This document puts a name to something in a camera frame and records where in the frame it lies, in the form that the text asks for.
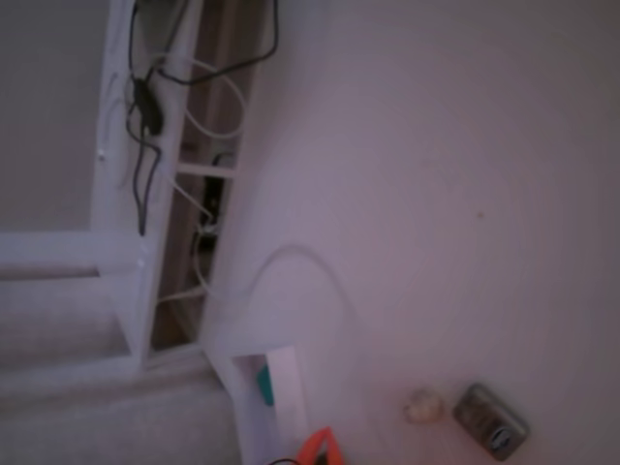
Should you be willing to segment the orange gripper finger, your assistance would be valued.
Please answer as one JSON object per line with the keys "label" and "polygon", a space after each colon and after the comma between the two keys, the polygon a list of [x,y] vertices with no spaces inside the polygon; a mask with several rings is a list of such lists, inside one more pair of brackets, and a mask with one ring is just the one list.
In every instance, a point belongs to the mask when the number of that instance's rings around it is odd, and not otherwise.
{"label": "orange gripper finger", "polygon": [[325,432],[325,458],[327,465],[345,465],[345,459],[331,429]]}
{"label": "orange gripper finger", "polygon": [[327,427],[316,431],[303,443],[295,460],[300,465],[331,464],[331,450],[332,432]]}

